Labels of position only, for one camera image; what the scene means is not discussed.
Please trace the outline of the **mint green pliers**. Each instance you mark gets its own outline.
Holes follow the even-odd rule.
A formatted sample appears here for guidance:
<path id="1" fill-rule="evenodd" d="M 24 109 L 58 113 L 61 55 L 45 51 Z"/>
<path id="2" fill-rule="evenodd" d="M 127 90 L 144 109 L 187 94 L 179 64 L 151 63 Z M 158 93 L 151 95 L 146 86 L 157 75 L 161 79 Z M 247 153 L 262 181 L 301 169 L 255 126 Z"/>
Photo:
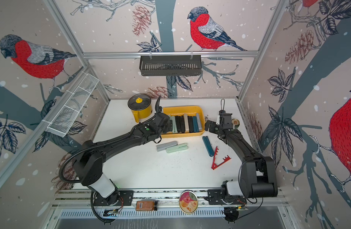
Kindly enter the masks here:
<path id="1" fill-rule="evenodd" d="M 167 153 L 175 153 L 175 152 L 179 152 L 179 151 L 183 151 L 183 150 L 187 150 L 188 149 L 188 144 L 187 143 L 183 143 L 180 145 L 176 145 L 176 146 L 172 146 L 166 149 Z"/>
<path id="2" fill-rule="evenodd" d="M 172 121 L 172 133 L 178 133 L 177 131 L 177 126 L 176 126 L 176 117 L 175 116 L 171 116 L 171 121 Z"/>
<path id="3" fill-rule="evenodd" d="M 168 132 L 173 132 L 173 122 L 172 122 L 172 120 L 169 120 L 169 122 L 168 122 Z"/>

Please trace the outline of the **beige pruning pliers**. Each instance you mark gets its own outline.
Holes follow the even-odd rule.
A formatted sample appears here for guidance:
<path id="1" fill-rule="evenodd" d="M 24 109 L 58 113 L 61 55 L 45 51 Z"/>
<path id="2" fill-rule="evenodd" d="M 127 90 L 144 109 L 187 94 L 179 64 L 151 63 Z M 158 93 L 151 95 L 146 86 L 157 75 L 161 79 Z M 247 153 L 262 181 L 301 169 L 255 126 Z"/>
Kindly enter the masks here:
<path id="1" fill-rule="evenodd" d="M 184 123 L 185 123 L 185 132 L 189 133 L 189 122 L 188 122 L 188 115 L 184 114 Z"/>

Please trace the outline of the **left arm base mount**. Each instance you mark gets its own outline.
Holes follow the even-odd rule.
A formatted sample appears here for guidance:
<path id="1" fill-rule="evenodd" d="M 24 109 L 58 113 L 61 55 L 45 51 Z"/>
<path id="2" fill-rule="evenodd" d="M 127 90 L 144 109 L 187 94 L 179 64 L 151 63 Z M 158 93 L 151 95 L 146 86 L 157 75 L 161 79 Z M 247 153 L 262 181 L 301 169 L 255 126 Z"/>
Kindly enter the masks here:
<path id="1" fill-rule="evenodd" d="M 93 196 L 93 205 L 95 207 L 109 206 L 130 206 L 133 200 L 134 191 L 128 189 L 116 189 L 110 196 L 104 198 L 97 192 Z"/>

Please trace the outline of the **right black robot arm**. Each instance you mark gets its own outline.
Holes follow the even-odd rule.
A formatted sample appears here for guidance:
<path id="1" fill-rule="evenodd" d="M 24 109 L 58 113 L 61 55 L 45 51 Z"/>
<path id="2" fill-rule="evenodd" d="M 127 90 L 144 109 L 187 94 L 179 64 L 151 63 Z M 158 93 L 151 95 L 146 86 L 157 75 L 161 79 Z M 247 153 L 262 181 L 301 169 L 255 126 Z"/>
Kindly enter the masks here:
<path id="1" fill-rule="evenodd" d="M 205 130 L 216 134 L 241 160 L 237 187 L 244 197 L 276 197 L 278 185 L 273 159 L 252 148 L 242 133 L 234 129 L 231 116 L 231 113 L 220 110 L 218 122 L 207 121 Z"/>

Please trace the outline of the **black pliers pair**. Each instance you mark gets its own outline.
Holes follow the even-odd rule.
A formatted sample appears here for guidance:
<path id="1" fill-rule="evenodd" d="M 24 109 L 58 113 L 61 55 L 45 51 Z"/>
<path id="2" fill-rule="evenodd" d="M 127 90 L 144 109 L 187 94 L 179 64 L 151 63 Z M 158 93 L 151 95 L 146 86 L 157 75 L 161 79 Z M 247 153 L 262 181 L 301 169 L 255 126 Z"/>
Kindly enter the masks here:
<path id="1" fill-rule="evenodd" d="M 181 133 L 180 116 L 175 116 L 176 129 L 178 133 Z"/>

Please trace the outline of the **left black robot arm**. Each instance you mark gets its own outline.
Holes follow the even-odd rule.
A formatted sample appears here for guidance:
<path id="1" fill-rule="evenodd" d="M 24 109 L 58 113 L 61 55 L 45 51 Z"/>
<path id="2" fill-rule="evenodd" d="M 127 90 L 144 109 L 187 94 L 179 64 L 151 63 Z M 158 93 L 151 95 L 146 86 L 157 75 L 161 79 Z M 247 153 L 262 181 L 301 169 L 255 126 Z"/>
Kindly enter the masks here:
<path id="1" fill-rule="evenodd" d="M 59 169 L 59 178 L 65 183 L 80 183 L 102 197 L 105 205 L 111 206 L 119 200 L 116 185 L 103 173 L 103 164 L 112 157 L 137 146 L 155 142 L 170 127 L 170 117 L 156 113 L 149 120 L 135 125 L 128 133 L 102 142 L 89 142 L 89 146 L 71 155 Z M 69 180 L 64 170 L 72 162 L 78 176 Z"/>

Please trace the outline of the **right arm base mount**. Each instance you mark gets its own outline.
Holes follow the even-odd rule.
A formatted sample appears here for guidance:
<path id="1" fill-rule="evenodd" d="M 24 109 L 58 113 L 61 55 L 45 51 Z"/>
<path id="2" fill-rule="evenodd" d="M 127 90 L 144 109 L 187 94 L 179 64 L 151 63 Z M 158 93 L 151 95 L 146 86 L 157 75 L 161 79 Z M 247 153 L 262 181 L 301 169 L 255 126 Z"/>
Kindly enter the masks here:
<path id="1" fill-rule="evenodd" d="M 208 189 L 204 198 L 209 205 L 246 205 L 247 200 L 243 196 L 230 195 L 225 189 Z"/>

